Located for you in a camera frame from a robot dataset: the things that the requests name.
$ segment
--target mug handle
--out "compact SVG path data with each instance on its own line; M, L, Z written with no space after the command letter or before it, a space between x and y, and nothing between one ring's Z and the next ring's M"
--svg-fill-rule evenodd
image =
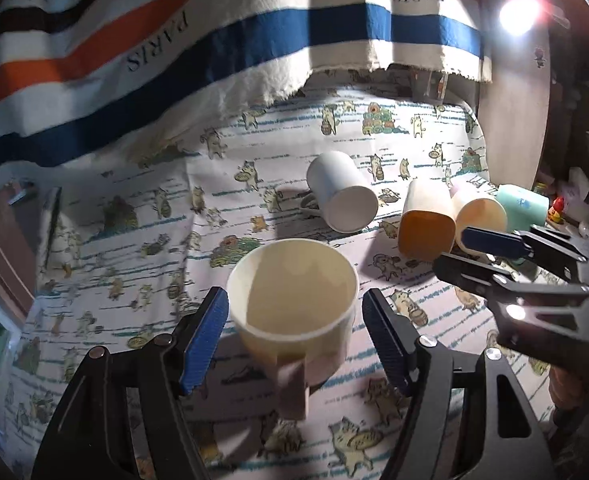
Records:
M286 420L305 420L310 388L305 382L305 356L276 358L276 410Z
M316 204L316 208L310 208L311 205ZM303 197L301 203L299 204L299 211L303 213L308 213L311 216L321 216L321 210L319 209L319 204L317 203L317 197L310 193L309 195Z

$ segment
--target green object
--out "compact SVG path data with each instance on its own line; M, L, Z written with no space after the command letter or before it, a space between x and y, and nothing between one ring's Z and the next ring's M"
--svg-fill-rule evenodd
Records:
M550 201L547 197L514 184L503 184L495 196L508 216L507 232L528 231L532 224L543 226Z

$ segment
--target hand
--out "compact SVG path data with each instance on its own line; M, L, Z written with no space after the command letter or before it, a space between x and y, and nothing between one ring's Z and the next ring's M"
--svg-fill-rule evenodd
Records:
M555 366L550 368L549 377L548 391L557 408L571 410L583 402L586 392L579 378Z

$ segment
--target bright light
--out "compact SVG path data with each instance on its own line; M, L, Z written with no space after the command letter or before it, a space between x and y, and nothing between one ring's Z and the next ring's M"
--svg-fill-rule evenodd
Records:
M522 306L513 304L507 305L506 312L508 313L508 316L518 319L519 321L526 319L526 311Z
M508 0L499 13L499 21L510 34L521 36L533 28L541 11L539 0Z

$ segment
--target cat print tablecloth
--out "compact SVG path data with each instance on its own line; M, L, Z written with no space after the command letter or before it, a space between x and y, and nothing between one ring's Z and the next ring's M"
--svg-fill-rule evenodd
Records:
M50 216L54 229L49 251L44 242L40 252L38 297L0 394L5 460L15 472L30 474L52 412L92 346L141 348L193 313L211 286L225 286L244 254L269 240L308 237L344 254L360 278L348 358L312 394L309 418L278 419L273 387L229 321L206 380L181 399L185 419L213 478L380 475L408 400L385 378L361 317L363 293L380 288L391 308L449 348L479 353L496 338L483 299L440 282L429 264L396 248L413 178L463 178L494 190L470 109L401 98L401 79L321 73L288 101L164 141L127 168L80 172L63 187L58 214L50 196L44 232ZM299 211L307 167L326 150L348 153L379 197L377 218L358 234L340 235ZM503 351L546 416L547 365ZM454 391L454 424L462 399ZM153 478L135 390L129 400L140 472Z

